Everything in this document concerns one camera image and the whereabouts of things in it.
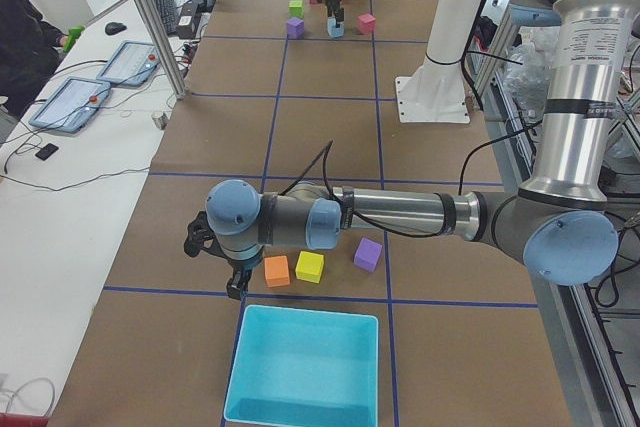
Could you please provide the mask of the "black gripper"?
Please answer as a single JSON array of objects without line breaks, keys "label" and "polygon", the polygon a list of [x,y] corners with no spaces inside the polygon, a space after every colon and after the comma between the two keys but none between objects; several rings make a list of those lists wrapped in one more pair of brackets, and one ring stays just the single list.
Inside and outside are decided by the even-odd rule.
[{"label": "black gripper", "polygon": [[261,253],[246,259],[227,259],[233,273],[226,284],[227,297],[230,299],[244,299],[250,283],[250,271],[261,263]]},{"label": "black gripper", "polygon": [[342,8],[343,0],[325,0],[325,5],[327,7],[327,18],[334,18],[335,10],[335,27],[340,28],[343,26],[344,22],[344,9]]}]

